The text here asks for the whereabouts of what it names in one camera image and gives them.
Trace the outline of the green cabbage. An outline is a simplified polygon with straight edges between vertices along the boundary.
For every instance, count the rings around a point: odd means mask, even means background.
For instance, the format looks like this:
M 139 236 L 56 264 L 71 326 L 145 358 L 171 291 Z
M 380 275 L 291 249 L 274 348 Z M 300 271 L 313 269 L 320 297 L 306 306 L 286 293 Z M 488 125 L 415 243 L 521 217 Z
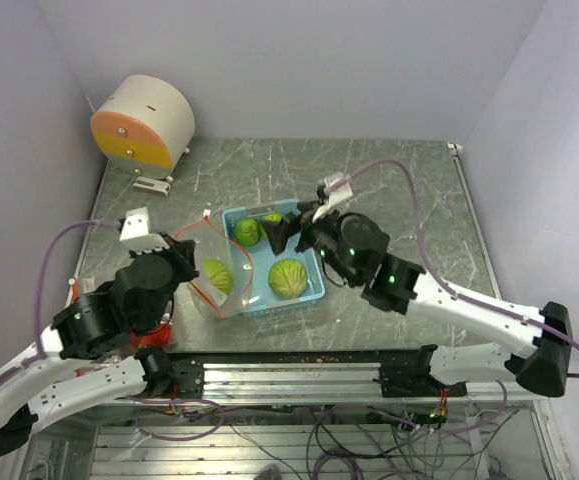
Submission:
M 294 258 L 275 262 L 267 277 L 271 290 L 284 299 L 299 297 L 307 287 L 307 271 L 303 263 Z
M 211 285 L 224 295 L 230 295 L 234 288 L 234 278 L 225 262 L 216 258 L 203 260 L 205 275 Z

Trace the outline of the red orange bell pepper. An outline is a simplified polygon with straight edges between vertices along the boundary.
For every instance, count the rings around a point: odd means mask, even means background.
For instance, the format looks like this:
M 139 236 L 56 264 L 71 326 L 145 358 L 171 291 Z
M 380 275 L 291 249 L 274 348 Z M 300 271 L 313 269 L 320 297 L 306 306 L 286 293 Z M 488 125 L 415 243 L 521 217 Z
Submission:
M 131 344 L 138 348 L 148 346 L 163 347 L 170 344 L 172 340 L 172 327 L 169 324 L 162 325 L 146 335 L 131 335 Z

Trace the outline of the clear zip bag orange zipper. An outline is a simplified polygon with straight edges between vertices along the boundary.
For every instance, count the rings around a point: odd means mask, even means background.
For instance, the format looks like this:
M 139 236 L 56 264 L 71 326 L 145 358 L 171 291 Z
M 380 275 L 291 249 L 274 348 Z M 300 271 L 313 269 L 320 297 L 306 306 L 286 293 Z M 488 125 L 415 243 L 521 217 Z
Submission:
M 54 317 L 63 359 L 94 360 L 159 324 L 177 284 L 116 278 L 79 297 Z

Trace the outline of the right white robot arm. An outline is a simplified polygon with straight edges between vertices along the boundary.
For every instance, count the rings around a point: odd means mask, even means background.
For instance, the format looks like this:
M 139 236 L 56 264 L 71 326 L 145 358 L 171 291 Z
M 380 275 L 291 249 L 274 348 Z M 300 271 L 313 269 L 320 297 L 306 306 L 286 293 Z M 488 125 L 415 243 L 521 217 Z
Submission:
M 419 394 L 443 385 L 514 380 L 544 397 L 564 395 L 572 338 L 568 309 L 550 301 L 541 308 L 504 302 L 434 277 L 430 268 L 388 251 L 390 237 L 367 216 L 333 211 L 317 217 L 314 204 L 279 220 L 263 219 L 275 254 L 292 236 L 296 249 L 314 250 L 349 287 L 374 308 L 406 317 L 452 323 L 485 338 L 468 347 L 423 347 L 424 362 L 409 373 Z

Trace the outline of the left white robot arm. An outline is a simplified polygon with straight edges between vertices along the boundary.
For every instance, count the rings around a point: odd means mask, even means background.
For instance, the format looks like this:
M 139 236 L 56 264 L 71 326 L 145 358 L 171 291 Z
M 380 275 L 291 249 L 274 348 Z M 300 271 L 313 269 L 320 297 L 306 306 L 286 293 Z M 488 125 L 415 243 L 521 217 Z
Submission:
M 53 424 L 108 401 L 161 397 L 175 373 L 169 355 L 148 346 L 83 376 L 76 370 L 156 329 L 182 283 L 198 277 L 195 242 L 133 254 L 113 280 L 77 298 L 41 334 L 44 359 L 26 350 L 0 371 L 0 457 Z

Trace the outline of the green custard apple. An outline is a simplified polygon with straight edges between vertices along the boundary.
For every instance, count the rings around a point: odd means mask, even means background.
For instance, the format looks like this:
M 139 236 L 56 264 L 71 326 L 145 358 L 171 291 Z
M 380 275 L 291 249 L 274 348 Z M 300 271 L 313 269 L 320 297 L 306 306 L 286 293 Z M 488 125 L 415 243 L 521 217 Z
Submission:
M 264 216 L 262 216 L 262 219 L 264 221 L 268 221 L 268 222 L 272 222 L 272 223 L 280 223 L 283 219 L 283 215 L 277 212 L 272 212 L 269 214 L 266 214 Z

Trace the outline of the small green fruit back left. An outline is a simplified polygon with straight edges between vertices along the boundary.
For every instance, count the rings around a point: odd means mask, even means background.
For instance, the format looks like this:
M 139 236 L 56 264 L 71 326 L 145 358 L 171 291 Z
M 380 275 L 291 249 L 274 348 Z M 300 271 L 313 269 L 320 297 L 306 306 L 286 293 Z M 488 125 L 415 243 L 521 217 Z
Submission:
M 257 244 L 261 238 L 258 221 L 254 218 L 243 218 L 236 224 L 234 235 L 237 242 L 245 247 Z

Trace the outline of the light blue plastic basket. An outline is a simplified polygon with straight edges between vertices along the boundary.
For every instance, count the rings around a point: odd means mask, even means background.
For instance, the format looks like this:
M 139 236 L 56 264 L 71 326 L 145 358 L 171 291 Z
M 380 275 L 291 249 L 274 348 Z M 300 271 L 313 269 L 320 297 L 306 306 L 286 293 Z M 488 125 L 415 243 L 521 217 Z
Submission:
M 222 213 L 224 232 L 235 241 L 227 242 L 234 266 L 231 268 L 235 286 L 248 289 L 243 294 L 241 313 L 244 316 L 259 316 L 276 313 L 297 307 L 306 307 L 317 303 L 325 296 L 325 286 L 317 255 L 308 250 L 296 252 L 299 236 L 292 236 L 284 252 L 276 256 L 265 236 L 250 246 L 239 244 L 235 231 L 242 220 L 261 220 L 269 214 L 298 214 L 297 199 L 284 199 L 255 206 L 239 206 L 226 209 Z M 306 273 L 305 289 L 295 298 L 278 295 L 269 286 L 268 276 L 273 266 L 280 261 L 296 260 Z

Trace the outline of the white round drawer box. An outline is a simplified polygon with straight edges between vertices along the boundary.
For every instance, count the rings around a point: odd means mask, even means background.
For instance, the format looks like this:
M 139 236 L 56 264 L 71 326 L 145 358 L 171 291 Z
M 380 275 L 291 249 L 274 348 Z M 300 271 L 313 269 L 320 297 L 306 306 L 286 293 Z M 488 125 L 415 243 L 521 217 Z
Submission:
M 123 80 L 92 115 L 94 140 L 118 168 L 155 180 L 170 176 L 189 151 L 195 118 L 169 83 L 135 74 Z

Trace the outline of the aluminium rail frame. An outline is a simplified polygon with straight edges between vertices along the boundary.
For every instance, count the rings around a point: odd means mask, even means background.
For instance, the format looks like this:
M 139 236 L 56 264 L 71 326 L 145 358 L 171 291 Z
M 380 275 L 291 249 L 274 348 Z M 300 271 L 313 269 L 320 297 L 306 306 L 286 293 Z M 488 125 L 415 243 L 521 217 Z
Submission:
M 567 479 L 550 409 L 508 384 L 436 390 L 379 352 L 186 357 L 169 401 L 33 437 L 17 479 Z

